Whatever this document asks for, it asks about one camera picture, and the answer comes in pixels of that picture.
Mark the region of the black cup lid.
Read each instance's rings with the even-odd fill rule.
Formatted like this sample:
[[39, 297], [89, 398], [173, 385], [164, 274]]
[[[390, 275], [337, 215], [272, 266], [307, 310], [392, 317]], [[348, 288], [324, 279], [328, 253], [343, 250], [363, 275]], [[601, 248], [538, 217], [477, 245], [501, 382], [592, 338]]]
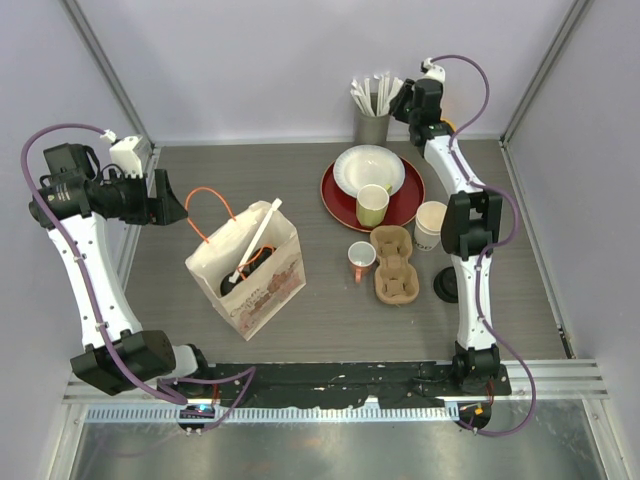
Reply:
[[271, 245], [264, 245], [260, 249], [256, 250], [247, 263], [247, 270], [249, 272], [255, 271], [262, 263], [264, 263], [276, 250]]
[[232, 280], [233, 274], [226, 275], [220, 283], [220, 296], [224, 297], [228, 295], [236, 286], [246, 279], [246, 275], [241, 272], [235, 281]]

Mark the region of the stack of white paper cups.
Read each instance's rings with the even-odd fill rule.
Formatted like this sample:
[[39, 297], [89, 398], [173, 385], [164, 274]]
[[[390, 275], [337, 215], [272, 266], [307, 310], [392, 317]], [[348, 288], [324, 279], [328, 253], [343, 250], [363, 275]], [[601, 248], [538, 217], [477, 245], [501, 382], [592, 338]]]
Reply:
[[414, 242], [418, 249], [430, 251], [440, 242], [447, 206], [438, 201], [421, 204], [415, 215]]

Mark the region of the white straw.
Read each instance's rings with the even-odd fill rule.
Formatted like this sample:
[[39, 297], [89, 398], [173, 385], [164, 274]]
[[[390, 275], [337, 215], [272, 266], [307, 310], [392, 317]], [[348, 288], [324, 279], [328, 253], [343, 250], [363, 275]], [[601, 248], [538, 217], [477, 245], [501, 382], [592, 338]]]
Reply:
[[271, 203], [271, 206], [269, 207], [255, 235], [251, 239], [245, 253], [243, 254], [239, 265], [236, 267], [236, 269], [233, 271], [233, 273], [229, 277], [229, 282], [232, 285], [235, 285], [238, 281], [238, 278], [243, 276], [243, 269], [250, 263], [252, 252], [257, 248], [257, 244], [260, 241], [264, 231], [266, 230], [273, 214], [280, 208], [281, 205], [282, 205], [282, 200], [280, 198], [276, 198]]

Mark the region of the paper takeout bag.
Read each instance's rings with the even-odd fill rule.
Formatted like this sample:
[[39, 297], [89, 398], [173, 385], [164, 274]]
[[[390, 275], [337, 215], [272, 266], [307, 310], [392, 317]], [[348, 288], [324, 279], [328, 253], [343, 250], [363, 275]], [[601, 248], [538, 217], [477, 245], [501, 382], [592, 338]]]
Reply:
[[243, 269], [246, 279], [228, 295], [220, 296], [220, 283], [239, 265], [251, 239], [273, 202], [258, 201], [240, 213], [224, 202], [229, 219], [214, 233], [204, 234], [188, 219], [202, 243], [185, 265], [214, 310], [245, 340], [250, 340], [306, 285], [306, 276], [296, 227], [280, 211], [273, 214], [257, 248], [276, 248], [255, 271]]

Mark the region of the black cup lids stack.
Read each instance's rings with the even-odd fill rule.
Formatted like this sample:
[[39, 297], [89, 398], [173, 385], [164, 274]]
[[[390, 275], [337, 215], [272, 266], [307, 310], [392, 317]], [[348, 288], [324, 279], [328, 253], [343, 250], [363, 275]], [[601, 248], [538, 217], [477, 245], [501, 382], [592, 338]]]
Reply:
[[453, 267], [442, 269], [433, 280], [433, 289], [442, 301], [456, 304], [458, 302], [458, 286], [455, 269]]

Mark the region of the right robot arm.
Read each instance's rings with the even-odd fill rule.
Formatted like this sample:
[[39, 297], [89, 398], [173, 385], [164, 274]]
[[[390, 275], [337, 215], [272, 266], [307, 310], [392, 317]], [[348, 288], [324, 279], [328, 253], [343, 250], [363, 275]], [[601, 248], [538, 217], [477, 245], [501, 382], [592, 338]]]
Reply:
[[423, 77], [403, 82], [390, 113], [408, 125], [410, 142], [434, 169], [449, 200], [441, 244], [451, 256], [460, 321], [450, 378], [457, 391], [472, 395], [498, 376], [500, 354], [491, 333], [489, 273], [499, 240], [502, 197], [475, 176], [453, 129], [441, 119], [444, 85]]

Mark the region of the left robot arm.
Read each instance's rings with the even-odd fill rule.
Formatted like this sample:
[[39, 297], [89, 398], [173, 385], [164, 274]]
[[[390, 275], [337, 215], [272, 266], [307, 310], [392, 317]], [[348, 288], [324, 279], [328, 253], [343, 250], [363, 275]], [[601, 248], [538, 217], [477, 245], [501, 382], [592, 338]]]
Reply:
[[153, 149], [141, 135], [115, 141], [110, 162], [94, 150], [64, 143], [44, 150], [48, 174], [29, 204], [32, 217], [58, 250], [77, 302], [82, 354], [71, 359], [76, 377], [114, 396], [134, 389], [121, 371], [141, 381], [178, 377], [190, 398], [205, 397], [213, 385], [202, 352], [174, 346], [161, 330], [145, 330], [129, 306], [108, 247], [107, 222], [166, 226], [186, 218], [166, 170], [154, 172], [156, 193], [148, 193], [143, 165]]

